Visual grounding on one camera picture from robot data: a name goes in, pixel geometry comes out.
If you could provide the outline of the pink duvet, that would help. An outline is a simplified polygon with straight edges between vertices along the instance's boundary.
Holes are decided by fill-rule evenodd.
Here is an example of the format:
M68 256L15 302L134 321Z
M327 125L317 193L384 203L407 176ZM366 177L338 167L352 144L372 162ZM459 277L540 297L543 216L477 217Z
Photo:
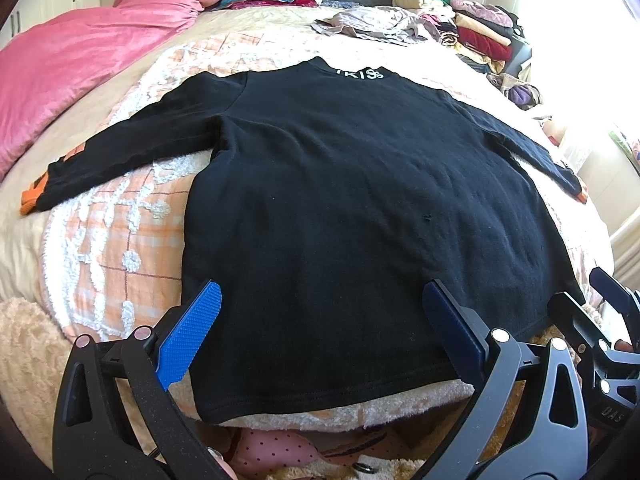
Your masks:
M63 13L1 50L1 174L92 89L221 0L114 0Z

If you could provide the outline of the floral laundry basket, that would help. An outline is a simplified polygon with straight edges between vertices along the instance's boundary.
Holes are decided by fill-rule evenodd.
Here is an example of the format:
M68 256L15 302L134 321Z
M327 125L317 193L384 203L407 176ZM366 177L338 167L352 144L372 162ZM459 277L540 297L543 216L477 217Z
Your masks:
M487 74L488 81L520 110L530 110L541 103L539 90L507 73Z

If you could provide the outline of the orange white tufted blanket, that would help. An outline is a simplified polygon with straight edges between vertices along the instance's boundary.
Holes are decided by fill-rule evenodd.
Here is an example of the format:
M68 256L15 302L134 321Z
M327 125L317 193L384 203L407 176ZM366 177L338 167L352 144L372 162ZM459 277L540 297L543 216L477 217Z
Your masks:
M452 53L434 44L398 47L380 42L327 37L302 28L276 26L246 32L220 32L170 47L150 64L115 105L102 126L128 119L158 101L186 78L278 70L316 56L338 68L383 66L418 84L444 89L455 99L486 110L548 148L555 162L560 152L544 140L541 128L489 82L473 75ZM104 339L129 335L134 322L157 321L179 300L186 194L210 152L153 162L151 166L101 184L49 214L42 242L43 287L47 306L65 335L83 328ZM578 204L550 178L522 164L537 185L561 236L577 283L601 325L602 297L588 285L595 266L613 271L608 228L593 202ZM385 424L424 413L471 394L460 380L440 382L339 408L293 415L250 415L231 426L342 432Z

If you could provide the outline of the pink dotted fabric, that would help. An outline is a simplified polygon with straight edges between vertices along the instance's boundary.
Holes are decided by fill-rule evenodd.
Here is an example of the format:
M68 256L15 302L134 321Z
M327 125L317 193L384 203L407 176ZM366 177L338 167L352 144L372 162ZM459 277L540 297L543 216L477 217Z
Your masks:
M235 479L375 478L410 455L389 426L332 432L206 425L196 432Z

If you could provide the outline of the lilac crumpled garment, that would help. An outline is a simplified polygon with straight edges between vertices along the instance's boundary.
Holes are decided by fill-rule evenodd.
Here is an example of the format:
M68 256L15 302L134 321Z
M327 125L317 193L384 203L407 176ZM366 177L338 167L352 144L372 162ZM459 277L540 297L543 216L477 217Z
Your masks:
M315 20L311 28L321 35L346 35L400 46L440 39L430 20L397 6L354 6L332 18Z

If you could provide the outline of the pile of folded clothes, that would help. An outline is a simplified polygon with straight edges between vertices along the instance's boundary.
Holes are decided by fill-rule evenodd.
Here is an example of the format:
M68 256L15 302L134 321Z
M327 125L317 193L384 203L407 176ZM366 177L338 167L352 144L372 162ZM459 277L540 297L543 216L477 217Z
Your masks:
M524 75L533 49L518 16L480 0L393 0L432 23L436 38L481 74Z

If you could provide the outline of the beige bed sheet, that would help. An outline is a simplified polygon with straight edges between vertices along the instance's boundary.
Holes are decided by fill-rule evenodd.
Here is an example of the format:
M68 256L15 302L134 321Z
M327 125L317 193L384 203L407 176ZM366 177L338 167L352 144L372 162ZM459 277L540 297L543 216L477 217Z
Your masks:
M208 11L196 23L100 84L43 130L32 147L1 182L1 298L24 298L42 304L40 252L47 214L23 218L21 192L40 177L50 162L104 129L119 102L136 93L139 80L152 67L154 80L172 75L170 58L191 42L210 40L204 67L217 75L244 70L275 70L313 58L322 42L336 48L337 36L323 36L310 24L332 18L332 6L252 6L241 10Z

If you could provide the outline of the black long-sleeve shirt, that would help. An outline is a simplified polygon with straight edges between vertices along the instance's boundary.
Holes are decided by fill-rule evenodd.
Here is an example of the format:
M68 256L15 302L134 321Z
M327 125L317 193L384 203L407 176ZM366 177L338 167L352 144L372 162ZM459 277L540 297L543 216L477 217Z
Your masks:
M524 339L548 325L553 295L582 296L528 173L568 197L578 177L484 110L382 67L313 58L194 75L52 162L22 213L200 151L210 159L186 201L181 295L208 281L222 292L190 367L204 422L453 378L422 307L435 278Z

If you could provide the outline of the tan fleece sleeve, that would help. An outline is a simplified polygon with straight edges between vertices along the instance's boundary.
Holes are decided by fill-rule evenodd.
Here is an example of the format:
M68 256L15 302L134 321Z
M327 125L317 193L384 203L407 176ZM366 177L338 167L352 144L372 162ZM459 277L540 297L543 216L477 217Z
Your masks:
M81 328L61 327L22 297L1 303L1 400L18 431L52 467L53 424L70 349Z

